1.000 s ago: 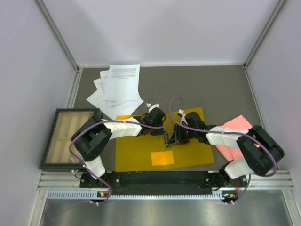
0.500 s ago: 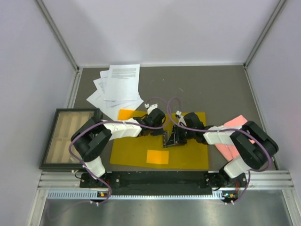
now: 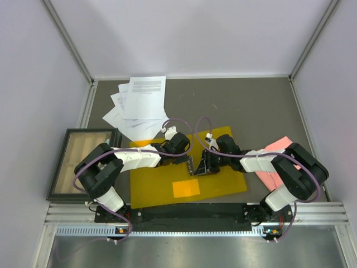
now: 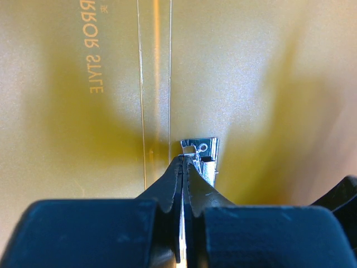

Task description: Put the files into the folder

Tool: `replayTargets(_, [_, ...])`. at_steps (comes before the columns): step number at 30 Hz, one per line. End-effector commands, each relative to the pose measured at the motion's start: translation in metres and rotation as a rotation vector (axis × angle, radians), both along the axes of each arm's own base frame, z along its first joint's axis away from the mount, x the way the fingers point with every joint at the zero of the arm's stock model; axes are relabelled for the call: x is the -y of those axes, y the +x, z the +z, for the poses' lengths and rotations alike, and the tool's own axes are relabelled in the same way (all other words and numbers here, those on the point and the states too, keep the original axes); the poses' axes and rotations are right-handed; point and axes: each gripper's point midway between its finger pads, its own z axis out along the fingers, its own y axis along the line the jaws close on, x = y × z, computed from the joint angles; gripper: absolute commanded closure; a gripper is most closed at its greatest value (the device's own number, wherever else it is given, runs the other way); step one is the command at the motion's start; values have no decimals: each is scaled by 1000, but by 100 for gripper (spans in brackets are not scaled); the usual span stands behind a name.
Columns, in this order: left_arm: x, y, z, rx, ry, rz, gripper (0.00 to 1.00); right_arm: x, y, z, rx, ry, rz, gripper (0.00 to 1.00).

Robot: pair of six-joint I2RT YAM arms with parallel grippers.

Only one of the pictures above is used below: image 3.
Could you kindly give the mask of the yellow plastic folder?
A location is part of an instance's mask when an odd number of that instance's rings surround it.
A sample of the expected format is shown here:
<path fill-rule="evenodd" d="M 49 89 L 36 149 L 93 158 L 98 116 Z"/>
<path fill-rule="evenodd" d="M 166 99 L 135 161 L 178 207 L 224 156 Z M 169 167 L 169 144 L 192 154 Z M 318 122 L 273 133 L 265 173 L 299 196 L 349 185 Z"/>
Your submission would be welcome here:
<path fill-rule="evenodd" d="M 244 175 L 225 166 L 217 174 L 193 176 L 187 163 L 130 172 L 130 203 L 135 209 L 194 202 L 247 191 Z"/>

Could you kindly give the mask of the printed paper sheet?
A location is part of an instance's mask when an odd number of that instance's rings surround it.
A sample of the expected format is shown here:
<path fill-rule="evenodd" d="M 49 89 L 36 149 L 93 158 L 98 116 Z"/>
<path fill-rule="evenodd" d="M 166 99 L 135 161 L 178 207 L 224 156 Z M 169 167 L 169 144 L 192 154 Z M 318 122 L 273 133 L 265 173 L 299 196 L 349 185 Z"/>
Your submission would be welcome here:
<path fill-rule="evenodd" d="M 163 119 L 166 77 L 131 77 L 124 103 L 124 119 Z"/>

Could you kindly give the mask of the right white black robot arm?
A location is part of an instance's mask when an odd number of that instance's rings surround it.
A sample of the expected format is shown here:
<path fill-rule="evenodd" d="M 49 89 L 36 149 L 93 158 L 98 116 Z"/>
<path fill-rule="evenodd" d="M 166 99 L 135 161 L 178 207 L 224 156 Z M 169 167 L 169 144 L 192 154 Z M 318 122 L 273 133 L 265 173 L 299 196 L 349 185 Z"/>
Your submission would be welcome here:
<path fill-rule="evenodd" d="M 202 152 L 195 176 L 217 174 L 224 166 L 241 173 L 260 171 L 279 176 L 282 185 L 271 190 L 258 206 L 258 213 L 267 221 L 275 220 L 291 203 L 307 201 L 312 194 L 320 193 L 329 178 L 323 164 L 298 143 L 275 151 L 249 151 L 241 150 L 229 135 L 214 139 L 208 133 L 205 141 L 209 146 Z"/>

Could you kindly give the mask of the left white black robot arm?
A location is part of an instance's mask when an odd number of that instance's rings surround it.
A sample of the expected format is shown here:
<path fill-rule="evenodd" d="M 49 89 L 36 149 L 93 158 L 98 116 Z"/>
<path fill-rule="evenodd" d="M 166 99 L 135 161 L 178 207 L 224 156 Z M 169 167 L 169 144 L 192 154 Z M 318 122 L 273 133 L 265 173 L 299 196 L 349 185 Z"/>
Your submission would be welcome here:
<path fill-rule="evenodd" d="M 101 143 L 74 169 L 75 179 L 80 181 L 89 198 L 106 207 L 107 215 L 118 222 L 127 213 L 125 202 L 114 188 L 119 174 L 179 164 L 189 148 L 190 140 L 181 132 L 166 135 L 164 142 L 130 149 L 115 149 Z"/>

